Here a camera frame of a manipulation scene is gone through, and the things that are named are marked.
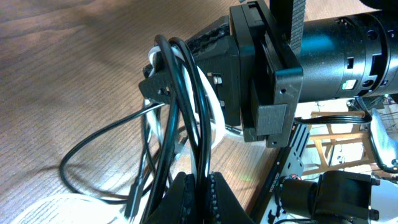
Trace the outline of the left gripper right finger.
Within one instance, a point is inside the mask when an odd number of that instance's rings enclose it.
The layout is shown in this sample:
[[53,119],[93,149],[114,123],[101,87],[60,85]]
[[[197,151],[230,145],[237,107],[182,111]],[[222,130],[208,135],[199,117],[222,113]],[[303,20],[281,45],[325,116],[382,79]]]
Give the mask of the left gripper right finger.
[[208,179],[208,223],[254,223],[220,172],[211,173]]

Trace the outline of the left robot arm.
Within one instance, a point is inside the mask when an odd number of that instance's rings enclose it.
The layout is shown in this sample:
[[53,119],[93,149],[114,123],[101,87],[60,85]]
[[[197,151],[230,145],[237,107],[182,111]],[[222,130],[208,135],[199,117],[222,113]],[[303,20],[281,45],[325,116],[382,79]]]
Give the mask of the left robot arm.
[[[277,179],[275,203],[299,215],[295,223],[397,223],[397,184],[370,175],[328,171],[318,182]],[[221,173],[209,179],[202,196],[203,212],[195,201],[192,175],[178,173],[146,223],[253,223]]]

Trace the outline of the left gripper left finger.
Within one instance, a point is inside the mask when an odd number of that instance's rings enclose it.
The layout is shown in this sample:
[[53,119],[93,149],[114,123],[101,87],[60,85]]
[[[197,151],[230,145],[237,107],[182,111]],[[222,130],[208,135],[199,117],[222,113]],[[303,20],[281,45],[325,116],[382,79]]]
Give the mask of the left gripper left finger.
[[146,220],[146,223],[197,223],[198,216],[194,190],[195,179],[193,174],[179,172],[165,197]]

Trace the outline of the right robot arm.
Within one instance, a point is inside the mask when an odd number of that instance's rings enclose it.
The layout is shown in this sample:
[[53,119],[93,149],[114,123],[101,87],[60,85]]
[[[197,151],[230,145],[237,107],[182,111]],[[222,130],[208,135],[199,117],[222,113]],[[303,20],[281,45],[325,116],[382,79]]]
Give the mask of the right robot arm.
[[285,146],[299,103],[397,93],[397,2],[304,21],[304,1],[251,1],[187,41],[223,120]]

